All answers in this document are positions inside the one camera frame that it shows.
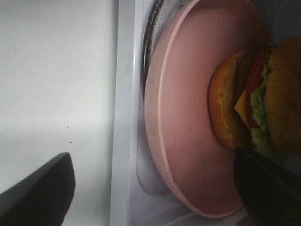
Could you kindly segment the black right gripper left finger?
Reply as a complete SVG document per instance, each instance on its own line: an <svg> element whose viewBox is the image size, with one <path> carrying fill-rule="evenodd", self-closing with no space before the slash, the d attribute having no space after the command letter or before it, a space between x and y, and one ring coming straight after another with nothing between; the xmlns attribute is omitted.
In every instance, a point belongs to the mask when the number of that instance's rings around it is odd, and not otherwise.
<svg viewBox="0 0 301 226"><path fill-rule="evenodd" d="M2 226L60 226L74 197L71 155L60 153L0 195Z"/></svg>

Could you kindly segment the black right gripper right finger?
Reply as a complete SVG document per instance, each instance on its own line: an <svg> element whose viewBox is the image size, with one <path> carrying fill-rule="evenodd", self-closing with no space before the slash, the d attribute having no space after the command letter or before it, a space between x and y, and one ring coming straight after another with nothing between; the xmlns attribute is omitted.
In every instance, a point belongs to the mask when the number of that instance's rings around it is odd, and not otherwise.
<svg viewBox="0 0 301 226"><path fill-rule="evenodd" d="M301 224L301 178L261 154L237 147L234 183L257 226Z"/></svg>

